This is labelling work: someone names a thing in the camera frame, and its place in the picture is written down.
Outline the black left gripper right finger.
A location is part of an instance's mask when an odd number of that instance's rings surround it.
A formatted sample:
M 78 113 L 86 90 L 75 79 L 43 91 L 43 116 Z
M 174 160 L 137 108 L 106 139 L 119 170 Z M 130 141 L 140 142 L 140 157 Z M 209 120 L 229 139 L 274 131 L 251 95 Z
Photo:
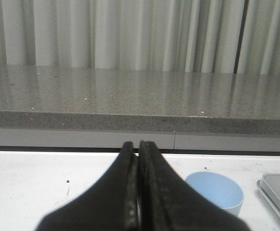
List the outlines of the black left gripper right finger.
M 156 144 L 141 141 L 138 187 L 143 231 L 248 231 L 249 227 L 190 187 Z

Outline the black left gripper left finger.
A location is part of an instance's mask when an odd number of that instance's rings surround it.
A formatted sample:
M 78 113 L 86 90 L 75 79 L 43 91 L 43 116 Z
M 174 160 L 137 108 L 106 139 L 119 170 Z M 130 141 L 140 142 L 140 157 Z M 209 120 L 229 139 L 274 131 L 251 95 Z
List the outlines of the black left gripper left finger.
M 137 231 L 138 158 L 123 144 L 108 170 L 87 191 L 46 215 L 38 231 Z

